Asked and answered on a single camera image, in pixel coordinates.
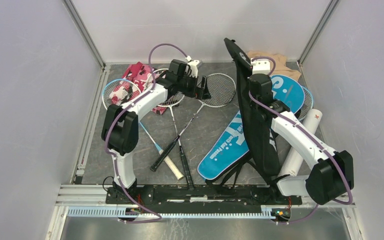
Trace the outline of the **white racket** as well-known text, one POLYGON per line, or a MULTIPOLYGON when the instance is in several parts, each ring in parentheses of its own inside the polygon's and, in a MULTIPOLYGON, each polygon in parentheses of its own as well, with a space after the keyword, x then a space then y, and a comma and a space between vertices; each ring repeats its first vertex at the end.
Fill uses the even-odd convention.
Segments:
POLYGON ((199 113, 199 111, 204 107, 210 108, 221 108, 227 105, 232 101, 236 93, 236 83, 228 75, 224 73, 213 73, 206 77, 206 84, 211 95, 211 98, 199 100, 201 102, 200 108, 189 120, 186 126, 182 131, 174 138, 174 140, 166 147, 161 156, 151 165, 150 169, 155 172, 161 164, 161 161, 169 155, 172 149, 175 147, 176 143, 179 142, 180 136, 184 133, 187 127, 191 124, 193 119, 199 113))
MULTIPOLYGON (((176 120, 175 120, 174 113, 173 113, 173 107, 177 106, 183 100, 183 98, 184 98, 184 95, 181 92, 178 92, 175 95, 173 95, 170 98, 168 98, 168 100, 166 100, 165 102, 160 103, 159 105, 157 105, 157 107, 169 108, 171 116, 172 116, 172 121, 173 121, 173 124, 174 124, 175 133, 177 135, 179 134, 179 131, 178 131, 178 128, 177 128, 177 125, 176 125, 176 120)), ((150 140, 155 145, 158 153, 161 155, 163 153, 163 149, 152 138, 151 134, 146 130, 144 125, 142 123, 140 123, 140 125, 142 126, 142 129, 146 132, 146 134, 149 136, 150 140)), ((185 176, 180 172, 180 170, 176 167, 174 162, 168 156, 164 159, 164 161, 166 162, 166 164, 168 165, 168 167, 171 169, 171 171, 174 173, 175 177, 178 180, 182 180, 182 179, 185 178, 185 176)))

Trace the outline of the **black Crossway racket cover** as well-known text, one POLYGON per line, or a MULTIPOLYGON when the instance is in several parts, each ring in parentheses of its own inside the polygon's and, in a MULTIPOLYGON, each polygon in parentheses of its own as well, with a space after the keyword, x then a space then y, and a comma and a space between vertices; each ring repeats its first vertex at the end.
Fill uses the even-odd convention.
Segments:
POLYGON ((276 135, 271 130, 273 115, 252 101, 251 97, 266 105, 273 103, 272 81, 267 73, 253 72, 251 59, 235 40, 226 37, 223 41, 236 66, 237 98, 249 155, 257 172, 270 185, 281 169, 276 135))

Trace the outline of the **white shuttlecock tube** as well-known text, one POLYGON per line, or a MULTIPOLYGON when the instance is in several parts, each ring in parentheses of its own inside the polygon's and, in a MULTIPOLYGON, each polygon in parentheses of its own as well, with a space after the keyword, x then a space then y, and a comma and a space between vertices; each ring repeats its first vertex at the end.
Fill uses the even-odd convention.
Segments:
POLYGON ((282 115, 292 119, 293 123, 282 117, 277 117, 274 120, 274 131, 291 145, 295 153, 290 152, 287 155, 279 175, 297 176, 303 162, 306 162, 310 169, 317 164, 315 157, 320 155, 320 152, 315 142, 308 135, 311 135, 313 138, 316 137, 315 132, 323 114, 317 109, 311 109, 307 113, 303 124, 299 123, 291 112, 283 112, 282 115))

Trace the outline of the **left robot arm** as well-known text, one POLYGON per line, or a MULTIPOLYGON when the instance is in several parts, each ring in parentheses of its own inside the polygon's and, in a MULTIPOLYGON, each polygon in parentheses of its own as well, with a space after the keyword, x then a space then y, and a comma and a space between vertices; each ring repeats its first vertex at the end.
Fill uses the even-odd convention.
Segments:
POLYGON ((113 161, 114 181, 120 187, 117 196, 125 204, 137 198, 137 190, 132 186, 137 181, 133 152, 139 141, 139 122, 152 109, 179 93, 197 100, 210 99, 206 78, 198 77, 200 65, 199 60, 188 57, 186 61, 172 60, 169 68, 160 74, 151 69, 141 93, 135 93, 134 83, 122 83, 123 98, 107 106, 101 137, 113 161))

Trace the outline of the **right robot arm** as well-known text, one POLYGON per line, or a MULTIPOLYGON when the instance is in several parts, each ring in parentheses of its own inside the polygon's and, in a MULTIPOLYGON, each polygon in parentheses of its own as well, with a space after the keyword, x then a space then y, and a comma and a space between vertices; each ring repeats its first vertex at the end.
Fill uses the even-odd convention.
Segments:
POLYGON ((270 130, 282 136, 310 167, 308 175, 285 174, 269 189, 269 199, 282 204, 289 196, 310 197, 324 205, 334 201, 343 205, 353 203, 354 160, 346 151, 337 151, 307 130, 289 108, 272 93, 272 81, 263 73, 248 77, 252 106, 270 120, 270 130))

